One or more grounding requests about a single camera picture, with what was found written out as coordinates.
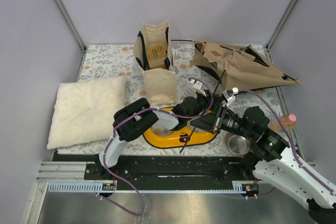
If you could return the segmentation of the beige pet tent fabric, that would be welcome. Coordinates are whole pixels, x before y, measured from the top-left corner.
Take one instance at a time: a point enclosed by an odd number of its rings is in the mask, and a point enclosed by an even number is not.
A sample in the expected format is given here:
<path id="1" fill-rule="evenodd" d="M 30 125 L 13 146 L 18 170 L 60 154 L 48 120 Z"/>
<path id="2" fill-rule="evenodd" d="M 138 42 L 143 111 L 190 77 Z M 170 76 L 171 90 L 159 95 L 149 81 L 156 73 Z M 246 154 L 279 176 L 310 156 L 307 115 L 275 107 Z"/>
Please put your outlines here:
<path id="1" fill-rule="evenodd" d="M 273 87 L 299 85 L 258 53 L 251 45 L 223 44 L 204 40 L 193 41 L 195 54 L 191 65 L 200 68 L 216 80 L 224 90 L 260 90 Z"/>

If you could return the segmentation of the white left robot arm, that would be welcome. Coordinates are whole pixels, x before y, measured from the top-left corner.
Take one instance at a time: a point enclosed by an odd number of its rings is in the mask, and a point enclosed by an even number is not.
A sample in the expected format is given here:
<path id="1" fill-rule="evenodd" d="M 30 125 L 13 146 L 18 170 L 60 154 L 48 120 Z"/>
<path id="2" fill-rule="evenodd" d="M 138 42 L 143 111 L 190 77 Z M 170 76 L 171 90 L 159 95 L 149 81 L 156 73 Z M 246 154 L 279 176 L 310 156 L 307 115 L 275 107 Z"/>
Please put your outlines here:
<path id="1" fill-rule="evenodd" d="M 113 132 L 94 161 L 96 174 L 109 179 L 114 173 L 119 156 L 129 142 L 144 136 L 153 147 L 179 148 L 210 142 L 216 135 L 197 132 L 189 124 L 211 111 L 214 97 L 206 90 L 195 97 L 186 97 L 170 108 L 155 108 L 146 98 L 141 98 L 119 110 L 114 115 Z"/>

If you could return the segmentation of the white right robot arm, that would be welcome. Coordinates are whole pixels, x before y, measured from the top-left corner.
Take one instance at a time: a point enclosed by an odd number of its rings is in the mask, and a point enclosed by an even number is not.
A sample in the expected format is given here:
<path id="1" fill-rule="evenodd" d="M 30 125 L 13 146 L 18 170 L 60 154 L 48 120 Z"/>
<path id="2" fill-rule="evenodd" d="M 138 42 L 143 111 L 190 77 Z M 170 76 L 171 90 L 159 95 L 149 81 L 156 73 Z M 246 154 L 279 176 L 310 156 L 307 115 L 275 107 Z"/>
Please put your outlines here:
<path id="1" fill-rule="evenodd" d="M 287 194 L 307 209 L 317 223 L 335 223 L 335 184 L 302 159 L 295 148 L 268 127 L 269 119 L 258 107 L 249 107 L 238 117 L 226 106 L 191 121 L 203 131 L 221 130 L 250 140 L 247 154 L 240 161 L 243 179 L 255 177 Z"/>

